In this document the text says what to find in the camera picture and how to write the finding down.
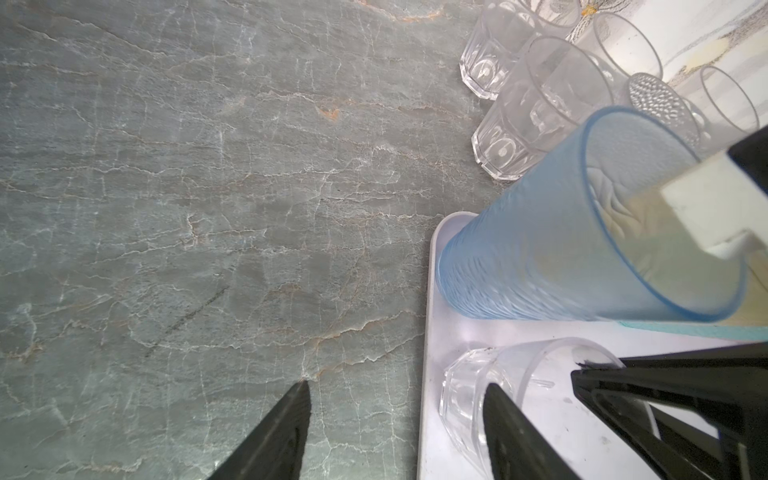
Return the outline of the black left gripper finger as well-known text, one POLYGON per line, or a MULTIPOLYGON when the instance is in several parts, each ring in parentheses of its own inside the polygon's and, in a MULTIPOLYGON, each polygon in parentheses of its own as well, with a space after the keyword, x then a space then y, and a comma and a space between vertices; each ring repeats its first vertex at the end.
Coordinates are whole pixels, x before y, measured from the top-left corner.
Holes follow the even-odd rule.
POLYGON ((209 479, 299 479, 310 418, 310 387, 302 380, 285 393, 209 479))
POLYGON ((482 415, 494 479, 579 479, 498 384, 487 386, 482 415))
POLYGON ((572 372, 573 391, 660 478, 766 478, 766 343, 632 357, 625 363, 619 369, 572 372), (655 435, 620 411, 629 400, 696 413, 719 436, 708 440, 668 414, 655 435))

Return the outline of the clear faceted tumbler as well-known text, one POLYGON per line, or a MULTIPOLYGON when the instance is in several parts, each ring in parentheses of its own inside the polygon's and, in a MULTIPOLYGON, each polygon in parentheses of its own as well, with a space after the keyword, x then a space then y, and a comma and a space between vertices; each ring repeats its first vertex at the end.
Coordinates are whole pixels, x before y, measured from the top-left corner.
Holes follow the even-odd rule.
POLYGON ((463 83, 494 101, 524 47, 542 35, 566 37, 581 11, 573 0, 486 1, 459 60, 463 83))
POLYGON ((622 365, 603 346, 577 337, 471 350, 445 371, 439 415, 454 446, 484 479, 492 476, 482 416, 491 383, 580 478, 654 479, 651 467, 573 392, 572 372, 622 365))
POLYGON ((564 39, 532 40, 471 137, 492 178, 515 181, 595 111, 614 104, 602 70, 564 39))
POLYGON ((726 149, 760 128, 750 97, 725 71, 705 66, 678 87, 699 128, 697 151, 703 157, 726 149))

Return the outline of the blue plastic cup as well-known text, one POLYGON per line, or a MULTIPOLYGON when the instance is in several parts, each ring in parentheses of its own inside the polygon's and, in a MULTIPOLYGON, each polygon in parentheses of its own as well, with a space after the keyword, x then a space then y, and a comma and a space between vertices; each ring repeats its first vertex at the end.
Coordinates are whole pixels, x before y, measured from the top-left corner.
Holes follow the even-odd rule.
POLYGON ((745 260, 701 250, 660 194, 698 164, 654 118, 595 112, 448 241, 436 267, 443 298, 475 319, 731 316, 745 260))

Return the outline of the frosted dimpled plastic cup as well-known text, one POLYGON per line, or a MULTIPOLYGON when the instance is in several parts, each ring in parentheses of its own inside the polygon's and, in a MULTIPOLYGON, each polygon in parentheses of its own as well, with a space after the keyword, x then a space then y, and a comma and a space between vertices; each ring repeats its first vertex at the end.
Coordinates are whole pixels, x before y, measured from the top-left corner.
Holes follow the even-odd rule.
POLYGON ((621 90, 624 105, 655 118, 691 149, 700 143, 700 130, 686 101, 667 83, 648 74, 632 75, 621 90))

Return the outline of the clear tall glass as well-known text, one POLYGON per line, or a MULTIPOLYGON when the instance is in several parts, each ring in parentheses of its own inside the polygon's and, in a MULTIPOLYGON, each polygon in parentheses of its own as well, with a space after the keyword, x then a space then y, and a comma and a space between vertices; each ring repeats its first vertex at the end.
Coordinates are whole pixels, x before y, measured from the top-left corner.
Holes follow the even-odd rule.
POLYGON ((645 73, 661 79, 661 60, 648 38, 629 20, 610 12, 591 16, 574 45, 587 53, 605 77, 619 103, 629 78, 645 73))

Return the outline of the teal dimpled plastic cup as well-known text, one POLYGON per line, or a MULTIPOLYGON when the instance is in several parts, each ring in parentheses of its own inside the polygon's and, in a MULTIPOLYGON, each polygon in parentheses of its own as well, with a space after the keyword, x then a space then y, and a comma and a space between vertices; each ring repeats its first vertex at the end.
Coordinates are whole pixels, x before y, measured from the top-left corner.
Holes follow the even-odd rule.
POLYGON ((768 339, 766 326, 728 326, 720 323, 707 324, 650 321, 622 321, 621 325, 639 330, 716 338, 737 342, 766 342, 768 339))

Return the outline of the yellow plastic cup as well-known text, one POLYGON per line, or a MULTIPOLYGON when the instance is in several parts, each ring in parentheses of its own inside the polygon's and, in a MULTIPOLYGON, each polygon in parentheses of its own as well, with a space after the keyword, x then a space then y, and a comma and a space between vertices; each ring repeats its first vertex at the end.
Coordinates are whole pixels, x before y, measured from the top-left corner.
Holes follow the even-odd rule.
POLYGON ((697 317, 732 326, 767 324, 765 256, 723 260, 701 250, 656 191, 605 216, 633 269, 656 293, 697 317))

